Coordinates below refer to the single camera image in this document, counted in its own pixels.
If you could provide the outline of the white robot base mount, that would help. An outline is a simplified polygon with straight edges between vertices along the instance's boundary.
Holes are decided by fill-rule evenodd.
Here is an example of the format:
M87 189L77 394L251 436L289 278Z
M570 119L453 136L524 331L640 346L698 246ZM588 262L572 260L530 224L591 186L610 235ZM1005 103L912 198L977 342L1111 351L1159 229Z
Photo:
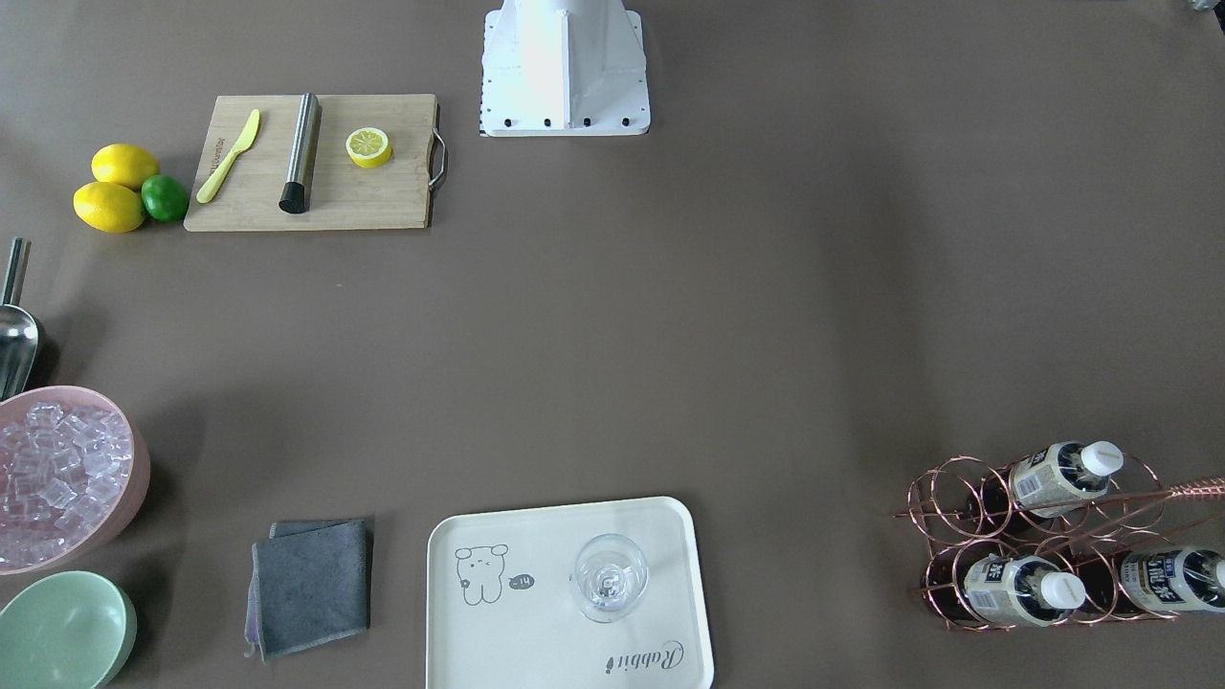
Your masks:
M481 136L649 131L643 23L624 2L503 1L481 27Z

